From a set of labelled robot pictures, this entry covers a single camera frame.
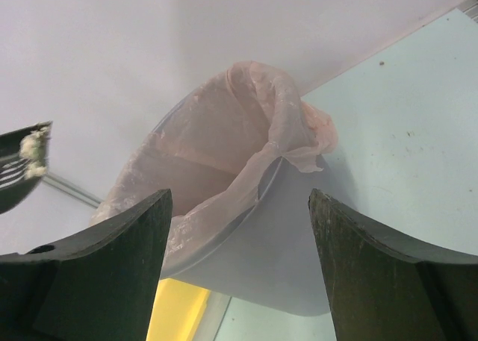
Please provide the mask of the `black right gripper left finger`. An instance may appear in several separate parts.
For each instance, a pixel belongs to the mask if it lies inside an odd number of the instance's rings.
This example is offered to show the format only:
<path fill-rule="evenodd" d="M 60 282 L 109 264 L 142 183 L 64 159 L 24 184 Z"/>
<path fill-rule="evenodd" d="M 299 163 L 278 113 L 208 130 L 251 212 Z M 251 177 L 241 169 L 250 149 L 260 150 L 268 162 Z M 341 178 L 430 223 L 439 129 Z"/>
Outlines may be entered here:
<path fill-rule="evenodd" d="M 27 254 L 1 256 L 3 340 L 144 340 L 172 219 L 169 190 Z"/>

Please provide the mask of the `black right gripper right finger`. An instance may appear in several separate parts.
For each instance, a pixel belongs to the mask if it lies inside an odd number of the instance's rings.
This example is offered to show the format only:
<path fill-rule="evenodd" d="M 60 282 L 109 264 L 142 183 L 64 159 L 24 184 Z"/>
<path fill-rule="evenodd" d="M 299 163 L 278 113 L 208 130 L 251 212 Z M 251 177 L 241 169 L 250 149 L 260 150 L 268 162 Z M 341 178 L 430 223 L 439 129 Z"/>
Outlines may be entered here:
<path fill-rule="evenodd" d="M 475 340 L 477 257 L 411 237 L 320 190 L 308 201 L 338 340 Z"/>

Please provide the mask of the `grey trash bin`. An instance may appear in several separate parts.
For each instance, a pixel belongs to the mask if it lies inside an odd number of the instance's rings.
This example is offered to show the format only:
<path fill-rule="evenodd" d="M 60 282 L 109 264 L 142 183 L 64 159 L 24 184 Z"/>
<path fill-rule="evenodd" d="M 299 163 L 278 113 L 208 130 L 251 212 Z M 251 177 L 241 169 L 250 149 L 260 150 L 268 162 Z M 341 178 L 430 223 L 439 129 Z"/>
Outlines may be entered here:
<path fill-rule="evenodd" d="M 328 313 L 308 200 L 318 188 L 339 195 L 323 156 L 320 171 L 303 173 L 284 158 L 273 161 L 258 185 L 258 203 L 226 225 L 187 231 L 183 249 L 167 253 L 162 278 L 299 316 Z"/>

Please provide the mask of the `black slotted litter scoop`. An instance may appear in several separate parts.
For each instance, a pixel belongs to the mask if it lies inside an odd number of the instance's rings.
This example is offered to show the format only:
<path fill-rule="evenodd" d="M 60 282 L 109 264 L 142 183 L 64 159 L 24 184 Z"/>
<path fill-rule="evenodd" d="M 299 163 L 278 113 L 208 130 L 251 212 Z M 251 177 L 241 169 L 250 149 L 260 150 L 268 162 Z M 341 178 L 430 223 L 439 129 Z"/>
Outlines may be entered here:
<path fill-rule="evenodd" d="M 50 127 L 51 138 L 52 122 L 40 122 L 19 130 L 1 135 L 1 213 L 14 209 L 36 188 L 41 178 L 25 179 L 27 160 L 19 156 L 20 142 L 31 132 L 43 126 Z M 49 141 L 47 146 L 47 166 L 49 169 Z"/>

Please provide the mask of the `white litter clump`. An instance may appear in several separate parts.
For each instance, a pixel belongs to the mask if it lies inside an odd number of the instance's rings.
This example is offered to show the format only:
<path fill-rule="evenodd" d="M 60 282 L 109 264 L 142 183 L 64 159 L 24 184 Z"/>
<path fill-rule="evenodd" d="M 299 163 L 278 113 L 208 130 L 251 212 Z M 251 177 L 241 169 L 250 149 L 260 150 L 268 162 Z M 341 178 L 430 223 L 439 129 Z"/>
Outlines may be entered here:
<path fill-rule="evenodd" d="M 49 133 L 50 127 L 43 126 L 21 140 L 19 156 L 27 160 L 25 179 L 41 178 L 47 173 Z"/>

